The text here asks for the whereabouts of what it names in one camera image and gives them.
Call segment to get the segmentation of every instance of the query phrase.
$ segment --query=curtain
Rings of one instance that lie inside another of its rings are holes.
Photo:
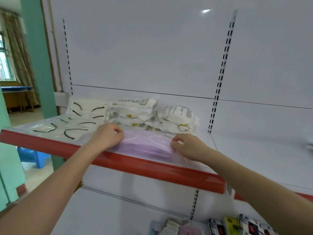
[[[4,11],[1,11],[0,17],[13,74],[23,86],[33,87],[34,105],[40,105],[20,19],[17,15]]]

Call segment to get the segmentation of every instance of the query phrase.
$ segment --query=person's left hand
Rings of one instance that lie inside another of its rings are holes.
[[[87,145],[101,153],[118,144],[123,138],[124,132],[118,125],[105,123],[97,128]]]

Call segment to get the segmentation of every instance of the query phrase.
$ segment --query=yellow package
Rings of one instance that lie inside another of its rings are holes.
[[[224,224],[228,235],[240,235],[238,219],[224,217]]]

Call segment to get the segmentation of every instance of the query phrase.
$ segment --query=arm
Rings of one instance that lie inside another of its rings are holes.
[[[99,126],[88,143],[0,220],[0,234],[50,234],[91,162],[123,138],[119,126]]]
[[[312,233],[310,201],[209,148],[196,136],[178,134],[171,146],[182,156],[212,168],[279,234]]]

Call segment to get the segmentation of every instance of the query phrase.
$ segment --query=person's right hand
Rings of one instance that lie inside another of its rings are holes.
[[[197,136],[183,133],[177,134],[172,139],[171,146],[185,158],[198,162],[201,162],[210,150]]]

